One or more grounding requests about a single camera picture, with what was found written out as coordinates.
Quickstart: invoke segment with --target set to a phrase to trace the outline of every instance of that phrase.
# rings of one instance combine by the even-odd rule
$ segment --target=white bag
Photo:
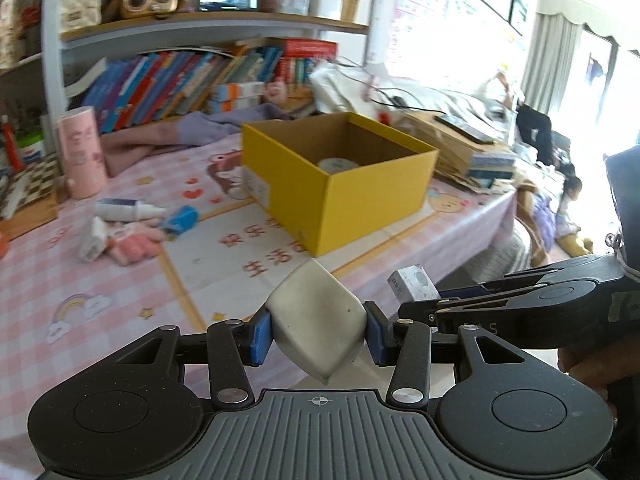
[[[98,25],[102,19],[101,5],[102,0],[61,0],[60,31]]]

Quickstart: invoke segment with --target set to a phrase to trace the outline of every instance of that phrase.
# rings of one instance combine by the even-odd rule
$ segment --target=metal rivet
[[[225,404],[238,404],[249,398],[249,394],[240,388],[225,388],[218,392],[218,400]]]
[[[424,399],[422,392],[415,388],[398,388],[391,394],[391,397],[393,397],[393,400],[403,404],[415,404]]]

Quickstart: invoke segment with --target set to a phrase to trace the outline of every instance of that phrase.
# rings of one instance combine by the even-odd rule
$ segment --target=blanket
[[[537,193],[538,188],[530,180],[524,180],[518,186],[516,216],[529,232],[531,238],[531,267],[545,265],[547,259],[543,237],[534,220]]]
[[[236,134],[243,123],[267,119],[288,120],[271,103],[206,115],[194,112],[174,121],[146,124],[100,136],[109,176],[116,176],[146,156],[204,146]]]

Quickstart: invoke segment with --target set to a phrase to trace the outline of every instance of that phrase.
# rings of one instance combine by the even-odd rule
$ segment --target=pink cylinder container
[[[107,183],[107,171],[92,106],[75,108],[58,119],[62,163],[72,198],[95,195]]]

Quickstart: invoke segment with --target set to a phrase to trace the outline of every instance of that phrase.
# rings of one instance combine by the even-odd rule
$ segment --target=green lid
[[[35,129],[35,130],[31,130],[30,132],[25,132],[21,134],[15,140],[18,143],[18,147],[26,148],[27,146],[31,146],[32,144],[35,144],[36,142],[42,139],[44,139],[44,136],[42,135],[42,130]]]

